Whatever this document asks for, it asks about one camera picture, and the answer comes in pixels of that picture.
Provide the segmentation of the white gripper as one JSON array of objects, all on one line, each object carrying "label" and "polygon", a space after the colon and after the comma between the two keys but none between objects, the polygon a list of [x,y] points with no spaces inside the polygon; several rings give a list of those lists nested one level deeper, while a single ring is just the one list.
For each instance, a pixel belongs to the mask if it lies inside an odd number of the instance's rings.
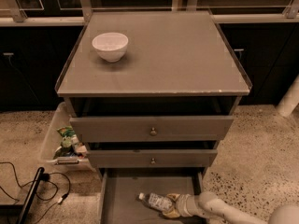
[{"label": "white gripper", "polygon": [[198,215],[198,205],[195,197],[189,194],[168,193],[166,197],[176,201],[176,208],[170,211],[163,211],[162,214],[167,218],[192,217]]}]

